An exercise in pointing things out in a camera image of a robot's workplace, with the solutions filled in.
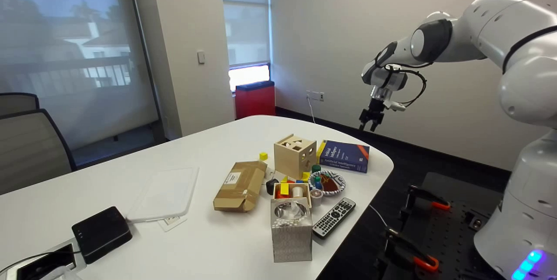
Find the table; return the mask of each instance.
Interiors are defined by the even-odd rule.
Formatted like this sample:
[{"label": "table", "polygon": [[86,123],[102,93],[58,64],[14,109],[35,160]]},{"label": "table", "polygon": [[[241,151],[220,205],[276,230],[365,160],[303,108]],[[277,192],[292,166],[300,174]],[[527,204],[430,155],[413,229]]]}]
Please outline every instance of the table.
[{"label": "table", "polygon": [[362,143],[310,122],[252,116],[1,195],[0,268],[73,238],[73,224],[107,207],[115,205],[127,215],[147,178],[157,171],[199,167],[187,221],[166,233],[156,222],[134,224],[130,242],[78,275],[84,280],[314,279],[380,189],[393,162],[371,147],[368,173],[336,170],[346,179],[346,189],[324,197],[322,205],[312,209],[313,221],[342,197],[355,201],[356,208],[326,240],[314,238],[312,261],[274,263],[271,197],[265,186],[249,213],[215,211],[212,201],[236,161],[257,160],[260,152],[267,152],[267,163],[274,168],[273,143],[291,133],[318,144],[323,139]]}]

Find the gray office chair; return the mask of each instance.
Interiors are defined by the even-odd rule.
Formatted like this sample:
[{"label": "gray office chair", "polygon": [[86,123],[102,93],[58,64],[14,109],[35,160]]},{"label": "gray office chair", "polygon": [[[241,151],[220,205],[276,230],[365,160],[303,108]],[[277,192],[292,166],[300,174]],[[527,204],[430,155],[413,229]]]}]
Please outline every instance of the gray office chair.
[{"label": "gray office chair", "polygon": [[0,93],[0,116],[38,109],[38,97],[35,94]]},{"label": "gray office chair", "polygon": [[0,194],[76,170],[66,141],[46,110],[0,116]]}]

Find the light switch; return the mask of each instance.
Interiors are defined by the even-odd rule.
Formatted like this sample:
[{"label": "light switch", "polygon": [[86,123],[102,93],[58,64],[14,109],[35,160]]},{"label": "light switch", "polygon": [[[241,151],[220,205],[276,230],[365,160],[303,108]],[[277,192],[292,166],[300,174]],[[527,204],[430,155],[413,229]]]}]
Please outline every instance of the light switch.
[{"label": "light switch", "polygon": [[202,50],[197,52],[197,62],[200,64],[205,64],[205,52]]}]

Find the book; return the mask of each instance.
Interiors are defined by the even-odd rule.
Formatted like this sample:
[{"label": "book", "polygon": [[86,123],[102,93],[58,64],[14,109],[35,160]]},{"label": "book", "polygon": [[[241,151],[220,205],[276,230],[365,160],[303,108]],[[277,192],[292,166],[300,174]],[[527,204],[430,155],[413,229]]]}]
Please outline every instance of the book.
[{"label": "book", "polygon": [[367,173],[369,147],[323,140],[317,151],[317,161],[319,165]]}]

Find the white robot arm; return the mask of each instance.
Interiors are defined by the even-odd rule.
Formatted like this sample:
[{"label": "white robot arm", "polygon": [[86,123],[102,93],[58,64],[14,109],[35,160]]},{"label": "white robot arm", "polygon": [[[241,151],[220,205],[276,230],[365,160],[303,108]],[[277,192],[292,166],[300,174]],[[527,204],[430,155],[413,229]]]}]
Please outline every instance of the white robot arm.
[{"label": "white robot arm", "polygon": [[362,72],[373,88],[360,129],[372,121],[374,131],[385,108],[404,110],[390,95],[404,88],[408,68],[484,58],[503,70],[499,100],[505,113],[551,128],[521,151],[503,201],[474,237],[479,254],[508,280],[557,280],[557,14],[549,7],[475,0],[458,19],[435,12]]},{"label": "white robot arm", "polygon": [[385,108],[405,109],[390,100],[406,84],[401,68],[485,58],[503,70],[500,102],[507,115],[557,128],[556,25],[557,14],[526,0],[475,0],[458,19],[441,11],[429,15],[412,36],[392,42],[364,66],[362,80],[373,88],[360,129],[372,121],[374,131]]}]

